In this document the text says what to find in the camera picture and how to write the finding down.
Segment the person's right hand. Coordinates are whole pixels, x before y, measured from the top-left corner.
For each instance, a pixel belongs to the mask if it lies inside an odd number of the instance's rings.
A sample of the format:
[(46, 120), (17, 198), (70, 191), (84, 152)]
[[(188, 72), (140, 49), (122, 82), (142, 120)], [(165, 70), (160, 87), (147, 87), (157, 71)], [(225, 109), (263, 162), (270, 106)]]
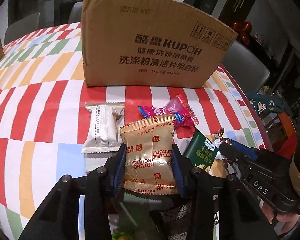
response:
[(270, 224), (275, 218), (278, 222), (283, 223), (282, 228), (277, 233), (278, 236), (283, 236), (285, 233), (289, 233), (300, 220), (300, 215), (297, 213), (276, 213), (267, 203), (263, 203), (261, 209)]

